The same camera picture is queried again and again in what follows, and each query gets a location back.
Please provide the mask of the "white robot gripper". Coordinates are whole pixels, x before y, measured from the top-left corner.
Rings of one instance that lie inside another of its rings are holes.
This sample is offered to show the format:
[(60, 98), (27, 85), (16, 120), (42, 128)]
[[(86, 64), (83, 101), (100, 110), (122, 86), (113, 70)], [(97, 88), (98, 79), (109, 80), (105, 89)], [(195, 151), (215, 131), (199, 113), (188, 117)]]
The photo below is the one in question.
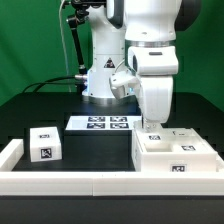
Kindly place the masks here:
[(143, 117), (143, 128), (152, 133), (159, 129), (158, 123), (166, 123), (171, 109), (173, 93), (172, 76), (141, 77), (137, 97)]

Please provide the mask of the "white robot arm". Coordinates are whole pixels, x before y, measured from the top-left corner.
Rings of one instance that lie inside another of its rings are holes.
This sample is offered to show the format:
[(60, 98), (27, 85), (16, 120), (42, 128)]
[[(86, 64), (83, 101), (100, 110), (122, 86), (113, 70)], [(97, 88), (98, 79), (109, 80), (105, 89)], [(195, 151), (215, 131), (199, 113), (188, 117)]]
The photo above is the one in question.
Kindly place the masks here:
[(93, 63), (85, 98), (117, 101), (133, 95), (141, 128), (159, 128), (170, 115), (173, 76), (178, 73), (175, 40), (199, 16), (201, 0), (88, 0)]

